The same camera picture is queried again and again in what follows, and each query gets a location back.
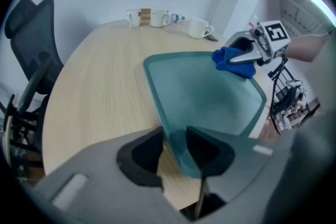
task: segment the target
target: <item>robotic arm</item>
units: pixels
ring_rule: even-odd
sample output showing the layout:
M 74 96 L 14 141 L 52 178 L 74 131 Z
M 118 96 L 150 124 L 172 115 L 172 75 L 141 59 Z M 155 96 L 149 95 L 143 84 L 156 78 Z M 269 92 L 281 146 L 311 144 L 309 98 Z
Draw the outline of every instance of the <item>robotic arm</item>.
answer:
M 285 54 L 290 38 L 281 21 L 263 22 L 250 31 L 235 33 L 227 42 L 227 47 L 244 51 L 243 55 L 232 58 L 231 65 L 257 62 L 260 66 Z

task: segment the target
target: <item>mesh chair back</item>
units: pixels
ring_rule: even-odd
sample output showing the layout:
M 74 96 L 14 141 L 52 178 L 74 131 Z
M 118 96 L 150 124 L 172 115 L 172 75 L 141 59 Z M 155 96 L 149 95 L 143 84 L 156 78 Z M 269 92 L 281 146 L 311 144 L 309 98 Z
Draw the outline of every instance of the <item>mesh chair back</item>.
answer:
M 37 88 L 40 94 L 51 93 L 63 67 L 54 37 L 54 0 L 43 0 L 38 5 L 32 0 L 21 0 L 9 15 L 6 28 L 6 36 L 11 39 L 12 50 L 28 80 L 52 57 L 52 64 Z

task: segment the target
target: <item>teal plastic dustpan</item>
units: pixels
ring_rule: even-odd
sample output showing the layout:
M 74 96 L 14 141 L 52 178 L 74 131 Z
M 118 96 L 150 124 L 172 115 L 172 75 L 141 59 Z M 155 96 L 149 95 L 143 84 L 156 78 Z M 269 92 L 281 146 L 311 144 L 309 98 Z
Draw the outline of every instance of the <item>teal plastic dustpan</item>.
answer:
M 200 178 L 186 146 L 186 127 L 248 136 L 266 103 L 254 79 L 216 69 L 212 52 L 152 55 L 144 70 L 155 106 L 181 171 Z

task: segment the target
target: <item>person's arm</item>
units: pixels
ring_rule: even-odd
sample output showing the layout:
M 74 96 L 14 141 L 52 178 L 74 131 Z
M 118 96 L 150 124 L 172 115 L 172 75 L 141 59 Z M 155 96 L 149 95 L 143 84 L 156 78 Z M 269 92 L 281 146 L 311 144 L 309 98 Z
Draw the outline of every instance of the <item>person's arm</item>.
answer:
M 293 37 L 285 53 L 286 57 L 312 62 L 329 38 L 329 34 Z

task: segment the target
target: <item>water bottle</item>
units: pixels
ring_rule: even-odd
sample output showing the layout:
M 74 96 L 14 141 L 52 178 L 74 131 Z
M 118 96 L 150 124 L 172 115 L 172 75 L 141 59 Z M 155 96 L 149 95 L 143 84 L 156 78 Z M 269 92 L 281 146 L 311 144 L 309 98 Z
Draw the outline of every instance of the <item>water bottle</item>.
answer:
M 184 16 L 181 16 L 179 14 L 175 14 L 175 13 L 172 13 L 172 22 L 179 22 L 179 21 L 182 21 L 184 20 L 185 17 Z

